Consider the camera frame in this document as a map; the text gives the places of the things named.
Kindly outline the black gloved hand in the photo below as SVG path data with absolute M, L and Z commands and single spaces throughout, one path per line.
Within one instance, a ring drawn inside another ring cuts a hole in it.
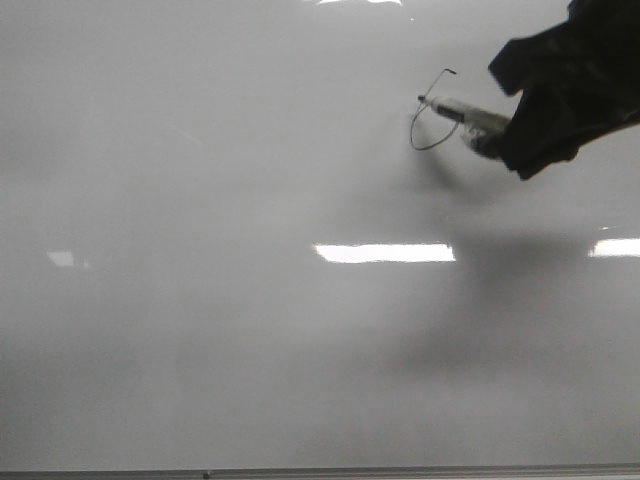
M 509 40 L 488 69 L 506 95 L 521 96 L 499 156 L 529 180 L 638 125 L 639 4 L 572 1 L 564 22 Z

